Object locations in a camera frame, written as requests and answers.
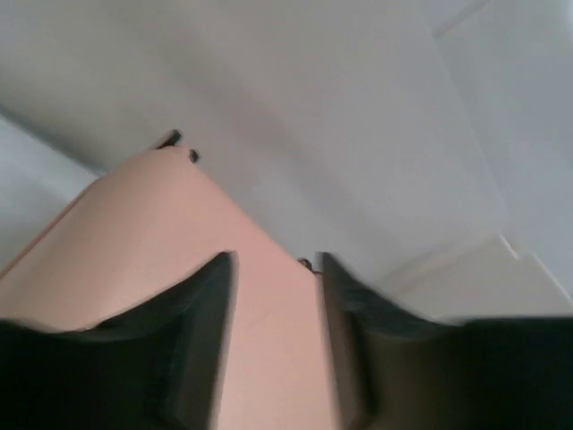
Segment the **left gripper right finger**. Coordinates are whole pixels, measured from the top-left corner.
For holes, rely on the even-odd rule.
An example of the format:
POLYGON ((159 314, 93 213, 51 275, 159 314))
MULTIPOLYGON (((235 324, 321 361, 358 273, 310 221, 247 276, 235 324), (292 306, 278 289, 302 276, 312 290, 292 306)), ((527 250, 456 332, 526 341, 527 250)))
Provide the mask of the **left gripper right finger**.
POLYGON ((569 429, 572 321, 427 320, 321 255, 345 429, 569 429))

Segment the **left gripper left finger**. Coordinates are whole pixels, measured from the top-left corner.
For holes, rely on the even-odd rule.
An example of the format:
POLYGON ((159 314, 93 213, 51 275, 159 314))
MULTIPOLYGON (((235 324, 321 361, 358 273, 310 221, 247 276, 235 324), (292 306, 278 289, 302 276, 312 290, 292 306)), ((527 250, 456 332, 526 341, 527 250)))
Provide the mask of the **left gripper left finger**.
POLYGON ((2 428, 208 428, 232 275, 231 254, 217 254, 87 330, 2 320, 2 428))

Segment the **pink hard-shell suitcase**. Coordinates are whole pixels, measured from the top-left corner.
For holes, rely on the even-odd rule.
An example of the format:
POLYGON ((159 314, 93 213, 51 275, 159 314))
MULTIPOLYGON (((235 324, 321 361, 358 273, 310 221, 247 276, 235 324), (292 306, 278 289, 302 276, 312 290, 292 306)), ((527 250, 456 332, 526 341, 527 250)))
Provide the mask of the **pink hard-shell suitcase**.
POLYGON ((1 272, 1 322, 97 326, 232 256, 206 429, 345 429, 320 279, 165 144, 89 185, 1 272))

